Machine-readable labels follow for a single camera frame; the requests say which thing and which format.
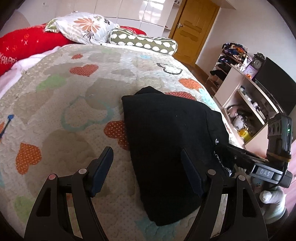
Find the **wooden door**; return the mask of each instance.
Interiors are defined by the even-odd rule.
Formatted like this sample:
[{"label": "wooden door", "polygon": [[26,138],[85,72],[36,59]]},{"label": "wooden door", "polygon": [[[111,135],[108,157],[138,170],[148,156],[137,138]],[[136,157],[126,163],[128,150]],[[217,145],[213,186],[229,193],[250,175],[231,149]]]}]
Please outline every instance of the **wooden door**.
[{"label": "wooden door", "polygon": [[194,65],[212,28],[219,7],[210,0],[187,0],[179,20],[174,22],[172,38],[178,43],[173,57]]}]

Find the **pillow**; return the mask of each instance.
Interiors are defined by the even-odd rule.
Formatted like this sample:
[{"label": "pillow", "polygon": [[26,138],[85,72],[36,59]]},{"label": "pillow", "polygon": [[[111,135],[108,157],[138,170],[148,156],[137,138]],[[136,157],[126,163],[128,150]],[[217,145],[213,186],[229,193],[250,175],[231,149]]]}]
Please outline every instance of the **pillow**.
[{"label": "pillow", "polygon": [[108,40],[108,32],[118,28],[119,24],[112,23],[98,14],[88,12],[73,12],[64,17],[52,19],[45,31],[61,32],[67,39],[86,45],[98,45]]},{"label": "pillow", "polygon": [[61,33],[44,32],[45,25],[18,29],[0,38],[0,76],[18,60],[74,43]]},{"label": "pillow", "polygon": [[142,35],[147,35],[144,31],[138,29],[138,28],[132,28],[132,27],[128,27],[128,26],[120,26],[121,28],[125,28],[128,29],[130,31],[132,31],[134,34],[142,34]]},{"label": "pillow", "polygon": [[115,45],[129,45],[149,49],[168,56],[173,55],[178,48],[177,42],[173,39],[136,35],[124,28],[113,29],[110,32],[109,42]]}]

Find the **white wardrobe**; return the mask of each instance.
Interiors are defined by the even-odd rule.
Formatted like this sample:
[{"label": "white wardrobe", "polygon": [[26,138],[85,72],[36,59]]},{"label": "white wardrobe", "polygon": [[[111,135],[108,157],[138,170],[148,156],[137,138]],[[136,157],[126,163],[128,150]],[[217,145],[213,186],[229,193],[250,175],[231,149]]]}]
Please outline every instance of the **white wardrobe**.
[{"label": "white wardrobe", "polygon": [[139,28],[148,36],[159,37],[173,3],[174,0],[26,0],[17,11],[31,26],[73,11],[96,13],[122,26]]}]

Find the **white wall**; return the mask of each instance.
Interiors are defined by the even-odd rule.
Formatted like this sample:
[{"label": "white wall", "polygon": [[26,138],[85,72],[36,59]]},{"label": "white wall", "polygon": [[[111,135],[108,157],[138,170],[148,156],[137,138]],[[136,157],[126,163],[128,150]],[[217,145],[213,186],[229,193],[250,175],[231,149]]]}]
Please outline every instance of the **white wall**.
[{"label": "white wall", "polygon": [[296,40],[267,0],[232,0],[237,10],[220,9],[196,64],[207,74],[226,42],[245,45],[250,53],[263,53],[296,81]]}]

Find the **wooden floor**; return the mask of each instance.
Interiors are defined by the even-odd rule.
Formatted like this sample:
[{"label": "wooden floor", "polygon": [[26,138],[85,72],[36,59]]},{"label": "wooden floor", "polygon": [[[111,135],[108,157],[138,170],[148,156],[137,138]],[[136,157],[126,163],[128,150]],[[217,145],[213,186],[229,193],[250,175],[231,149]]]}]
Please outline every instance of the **wooden floor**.
[{"label": "wooden floor", "polygon": [[193,76],[206,88],[209,94],[213,97],[215,93],[211,89],[211,82],[207,82],[209,76],[197,64],[195,66],[191,66],[185,63],[182,64],[193,74]]}]

